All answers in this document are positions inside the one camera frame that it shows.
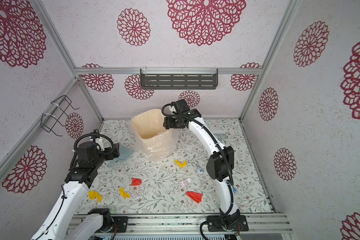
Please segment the light blue plastic dustpan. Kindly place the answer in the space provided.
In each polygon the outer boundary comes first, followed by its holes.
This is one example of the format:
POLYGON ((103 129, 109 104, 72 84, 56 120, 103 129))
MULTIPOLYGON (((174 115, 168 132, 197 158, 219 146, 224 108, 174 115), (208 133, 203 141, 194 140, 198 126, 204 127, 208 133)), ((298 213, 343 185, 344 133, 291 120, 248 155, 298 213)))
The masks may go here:
POLYGON ((120 155, 119 157, 111 160, 109 163, 108 163, 108 167, 112 167, 113 165, 115 165, 116 163, 122 163, 122 162, 125 162, 127 161, 132 155, 133 153, 135 152, 135 150, 133 149, 130 149, 128 147, 125 147, 124 145, 120 145, 119 146, 119 152, 120 152, 120 155))

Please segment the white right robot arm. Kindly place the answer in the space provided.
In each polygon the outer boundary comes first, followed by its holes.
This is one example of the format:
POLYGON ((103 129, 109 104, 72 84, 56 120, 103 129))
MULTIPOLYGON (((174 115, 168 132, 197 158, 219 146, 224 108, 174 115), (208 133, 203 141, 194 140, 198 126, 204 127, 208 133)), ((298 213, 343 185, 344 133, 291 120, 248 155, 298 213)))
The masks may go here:
POLYGON ((161 112, 165 116, 163 123, 165 129, 189 129, 209 155, 206 170, 218 187, 220 215, 201 223, 200 230, 202 231, 205 225, 220 227, 226 231, 234 230, 242 217, 233 191, 234 149, 221 143, 207 126, 199 111, 190 109, 185 100, 166 104, 161 112))

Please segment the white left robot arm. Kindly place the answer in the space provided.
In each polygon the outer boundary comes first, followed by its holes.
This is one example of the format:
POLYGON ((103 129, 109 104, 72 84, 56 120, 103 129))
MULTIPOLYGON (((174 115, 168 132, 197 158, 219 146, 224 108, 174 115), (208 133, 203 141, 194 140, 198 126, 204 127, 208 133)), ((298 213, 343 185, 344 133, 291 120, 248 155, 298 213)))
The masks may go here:
POLYGON ((110 210, 106 208, 91 210, 77 227, 69 234, 67 230, 82 198, 98 175, 98 169, 105 161, 113 160, 120 155, 119 143, 104 148, 96 141, 75 145, 73 166, 70 167, 62 192, 32 240, 87 240, 95 232, 109 232, 114 221, 110 210))

